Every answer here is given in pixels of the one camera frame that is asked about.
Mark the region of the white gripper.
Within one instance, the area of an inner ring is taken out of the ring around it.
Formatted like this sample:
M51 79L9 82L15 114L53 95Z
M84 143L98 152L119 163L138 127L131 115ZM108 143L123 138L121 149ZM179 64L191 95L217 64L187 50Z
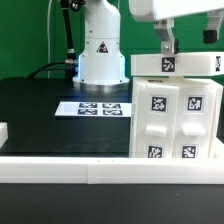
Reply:
M209 11L207 28L203 31L203 42L216 43L224 24L223 8L224 0L129 0L129 9L136 21L155 21L154 30L161 42L163 55L175 55L179 51L179 41L172 31L173 18L176 17Z

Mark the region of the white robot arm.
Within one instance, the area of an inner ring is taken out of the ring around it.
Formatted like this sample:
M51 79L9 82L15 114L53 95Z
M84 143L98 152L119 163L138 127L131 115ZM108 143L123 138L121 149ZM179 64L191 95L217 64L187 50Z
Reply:
M120 52L120 20L108 0L59 0L66 27L68 56L75 86L91 89L126 85L125 59ZM174 19L206 13L208 25L203 41L218 41L224 23L224 0L128 0L133 18L152 22L161 42L159 54L133 55L134 76L212 76L224 74L224 52L180 53L172 28ZM85 48L77 56L72 43L69 12L85 10Z

